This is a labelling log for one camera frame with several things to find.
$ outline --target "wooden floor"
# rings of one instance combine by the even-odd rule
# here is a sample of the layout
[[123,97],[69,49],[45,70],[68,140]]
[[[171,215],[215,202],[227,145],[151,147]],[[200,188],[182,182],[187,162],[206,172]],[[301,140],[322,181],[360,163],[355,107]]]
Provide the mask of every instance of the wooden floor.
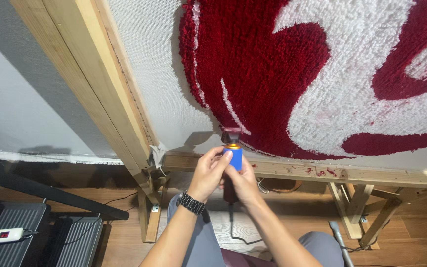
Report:
[[[131,185],[130,182],[122,182],[126,174],[121,170],[116,175],[110,175],[110,167],[104,167],[102,178],[85,179],[77,178],[72,171],[64,171],[70,179],[60,181],[54,172],[50,175],[50,182],[57,183],[66,188],[65,191],[87,197],[89,199],[106,203],[110,200],[124,197],[133,193],[133,189],[110,189],[106,186],[118,186],[119,184]],[[167,207],[169,199],[176,193],[186,189],[192,177],[190,173],[174,173],[169,182],[169,190],[163,196],[162,207]],[[105,188],[84,188],[85,186],[97,186]],[[309,231],[323,231],[332,234],[328,221],[338,221],[341,226],[342,236],[346,246],[358,247],[357,240],[348,240],[338,217],[335,204],[324,183],[304,182],[296,192],[288,194],[269,193],[264,198],[271,209],[280,217],[288,230],[295,238]],[[40,198],[22,194],[8,189],[3,189],[1,200],[11,201],[41,201]],[[379,198],[371,197],[370,202]],[[81,211],[63,204],[47,202],[52,211],[73,212]],[[153,244],[141,243],[138,218],[137,197],[131,196],[123,200],[110,203],[111,206],[128,210],[130,218],[127,221],[108,222],[105,229],[110,230],[109,235],[104,236],[102,252],[98,254],[96,266],[131,267],[138,266]],[[240,240],[230,238],[229,216],[227,204],[222,200],[222,192],[217,190],[207,203],[212,224],[220,246],[226,249],[269,259],[271,255],[263,242],[245,245]],[[376,214],[368,216],[373,222]],[[165,228],[166,209],[162,210],[159,235]],[[234,235],[245,238],[247,241],[259,239],[260,236],[251,220],[238,209],[234,213]],[[356,266],[420,266],[427,267],[427,200],[419,201],[399,209],[390,223],[383,229],[379,236],[380,250],[359,251],[351,254]]]

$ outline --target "gray pants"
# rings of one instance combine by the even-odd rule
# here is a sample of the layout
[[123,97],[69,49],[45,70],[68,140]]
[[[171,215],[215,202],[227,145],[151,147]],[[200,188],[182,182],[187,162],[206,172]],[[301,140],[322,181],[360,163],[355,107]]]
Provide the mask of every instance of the gray pants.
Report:
[[[174,196],[169,202],[168,223],[177,210],[176,202],[180,195]],[[183,267],[224,267],[222,252],[213,231],[210,217],[205,209],[198,216],[192,238],[187,248]],[[299,239],[299,242],[324,267],[343,267],[342,252],[337,241],[324,232],[309,232]]]

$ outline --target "wristwatch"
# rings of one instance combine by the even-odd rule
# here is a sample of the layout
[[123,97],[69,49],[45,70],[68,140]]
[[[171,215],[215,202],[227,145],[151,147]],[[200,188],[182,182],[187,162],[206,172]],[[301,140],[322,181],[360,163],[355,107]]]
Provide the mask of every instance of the wristwatch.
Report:
[[205,203],[193,199],[193,197],[187,194],[187,190],[184,191],[177,199],[177,206],[179,206],[179,204],[184,206],[184,208],[192,211],[196,215],[202,213],[205,208]]

